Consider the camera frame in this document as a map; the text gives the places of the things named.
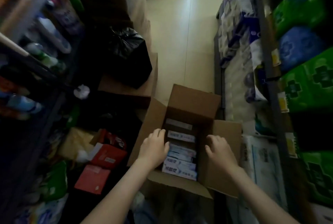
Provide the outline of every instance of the toothpaste box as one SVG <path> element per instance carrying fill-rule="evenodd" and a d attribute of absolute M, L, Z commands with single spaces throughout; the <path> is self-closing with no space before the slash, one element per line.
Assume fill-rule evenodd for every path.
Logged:
<path fill-rule="evenodd" d="M 177 126 L 177 127 L 183 128 L 183 129 L 192 130 L 192 125 L 191 124 L 187 124 L 187 123 L 184 123 L 184 122 L 181 122 L 181 121 L 176 121 L 176 120 L 173 120 L 173 119 L 170 119 L 170 118 L 167 118 L 165 123 L 173 125 L 173 126 Z"/>
<path fill-rule="evenodd" d="M 185 141 L 185 142 L 195 142 L 195 136 L 184 134 L 184 133 L 179 133 L 179 132 L 172 131 L 172 130 L 168 131 L 168 137 L 177 139 L 177 140 L 181 140 L 181 141 Z"/>
<path fill-rule="evenodd" d="M 170 143 L 169 151 L 176 152 L 176 153 L 179 153 L 179 154 L 182 154 L 185 156 L 189 156 L 189 157 L 197 157 L 196 151 L 189 149 L 189 148 L 185 148 L 183 146 L 173 144 L 173 143 Z"/>
<path fill-rule="evenodd" d="M 164 163 L 169 166 L 176 167 L 176 168 L 183 166 L 183 168 L 192 170 L 194 172 L 195 172 L 195 167 L 197 166 L 195 163 L 186 162 L 186 161 L 175 159 L 175 158 L 169 157 L 169 156 L 166 157 L 166 159 L 164 160 Z"/>
<path fill-rule="evenodd" d="M 174 151 L 169 151 L 168 156 L 192 163 L 192 158 L 190 156 L 182 155 Z"/>
<path fill-rule="evenodd" d="M 162 172 L 191 180 L 197 180 L 197 173 L 187 169 L 184 165 L 174 166 L 172 163 L 164 161 Z"/>

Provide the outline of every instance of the plastic bag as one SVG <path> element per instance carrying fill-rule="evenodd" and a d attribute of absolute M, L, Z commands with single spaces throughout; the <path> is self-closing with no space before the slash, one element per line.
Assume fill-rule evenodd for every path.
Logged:
<path fill-rule="evenodd" d="M 105 72 L 136 89 L 146 82 L 152 64 L 145 40 L 131 28 L 114 31 L 111 27 L 101 27 L 96 31 Z"/>

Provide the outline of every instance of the white bottle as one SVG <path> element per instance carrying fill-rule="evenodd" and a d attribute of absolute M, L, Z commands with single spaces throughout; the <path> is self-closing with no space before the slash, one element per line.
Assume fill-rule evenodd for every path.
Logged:
<path fill-rule="evenodd" d="M 69 42 L 60 34 L 50 19 L 39 16 L 36 20 L 39 31 L 47 37 L 64 54 L 71 52 L 72 47 Z"/>

